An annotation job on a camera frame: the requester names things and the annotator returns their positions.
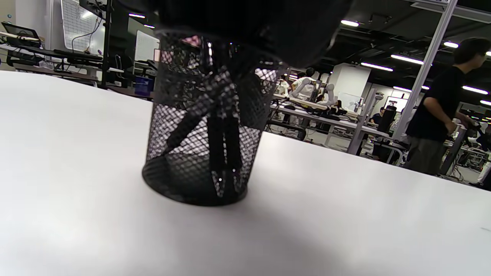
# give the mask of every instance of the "black mesh pencil holder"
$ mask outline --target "black mesh pencil holder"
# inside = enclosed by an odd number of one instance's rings
[[[146,183],[183,203],[218,206],[247,193],[282,62],[254,47],[160,33]]]

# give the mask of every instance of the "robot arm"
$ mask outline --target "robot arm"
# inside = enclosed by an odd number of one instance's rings
[[[334,100],[334,85],[332,83],[328,84],[327,87],[327,101],[320,101],[317,104],[321,106],[330,107],[336,103]]]
[[[298,99],[298,98],[299,98],[299,94],[300,94],[300,92],[302,91],[302,89],[303,89],[303,88],[304,88],[304,87],[305,87],[307,84],[309,84],[309,83],[310,83],[310,80],[309,80],[309,79],[304,79],[304,80],[302,81],[302,83],[301,83],[299,86],[297,86],[297,88],[295,88],[295,90],[294,90],[294,91],[292,91],[292,94],[290,95],[290,97],[293,97],[293,98],[297,98],[297,99]]]
[[[484,133],[486,131],[486,128],[488,127],[487,123],[480,123],[481,125],[481,131]],[[478,132],[476,138],[469,138],[469,142],[477,144],[477,139],[481,136],[481,134]]]

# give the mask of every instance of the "white table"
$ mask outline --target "white table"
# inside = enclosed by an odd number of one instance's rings
[[[356,129],[356,124],[355,123],[352,123],[352,122],[349,122],[349,121],[343,121],[343,120],[336,121],[336,120],[327,119],[327,118],[323,118],[323,117],[319,117],[319,116],[313,116],[313,115],[311,115],[311,114],[307,113],[306,111],[301,110],[299,108],[297,108],[295,110],[291,110],[291,109],[285,108],[285,106],[286,106],[286,104],[282,104],[279,108],[277,108],[277,105],[276,104],[273,104],[273,105],[271,105],[271,109],[272,110],[278,109],[278,112],[281,112],[281,113],[284,113],[284,114],[288,114],[288,115],[294,115],[294,116],[297,116],[297,117],[300,117],[300,118],[303,118],[303,119],[308,119],[308,120],[312,120],[312,121],[315,121],[315,122],[320,122],[320,123],[328,124],[328,125],[331,125],[331,126],[337,126],[337,127],[346,128],[349,131],[353,131],[353,130]],[[333,128],[331,128],[329,130],[329,134],[327,135],[326,141],[324,142],[324,145],[326,145],[326,146],[329,143],[329,139],[330,139],[330,137],[332,135],[331,134],[332,131],[333,131]],[[360,147],[360,145],[362,143],[364,143],[364,141],[362,139],[362,137],[363,137],[364,134],[370,134],[370,135],[374,135],[374,136],[377,136],[377,137],[383,137],[383,138],[386,138],[386,139],[390,139],[390,136],[387,133],[380,132],[380,131],[378,131],[376,129],[369,128],[367,126],[362,126],[361,127],[360,137],[355,137],[355,135],[353,135],[353,138],[350,141],[350,147],[352,146],[352,143],[353,143],[354,144],[353,147],[356,148],[356,149],[358,149]]]
[[[189,206],[140,175],[152,103],[0,82],[2,276],[491,274],[489,192],[264,133],[243,201]]]

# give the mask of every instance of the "laptop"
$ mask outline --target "laptop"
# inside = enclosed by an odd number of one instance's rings
[[[37,32],[33,29],[16,26],[14,24],[7,23],[7,22],[2,22],[1,24],[5,28],[5,31],[7,31],[10,34],[39,39]],[[7,37],[7,43],[14,47],[25,46],[25,47],[41,48],[41,40],[29,41],[29,40],[22,40],[13,37]]]

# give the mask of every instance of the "black t-shirt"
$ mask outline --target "black t-shirt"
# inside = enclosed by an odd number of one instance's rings
[[[448,117],[455,117],[461,99],[464,77],[465,74],[453,66],[435,78],[409,123],[406,134],[415,138],[445,141],[447,138],[445,124],[433,116],[423,105],[423,102],[428,97],[435,98]]]
[[[372,120],[374,123],[379,124],[380,120],[382,120],[382,116],[380,115],[380,113],[377,113],[373,115]]]

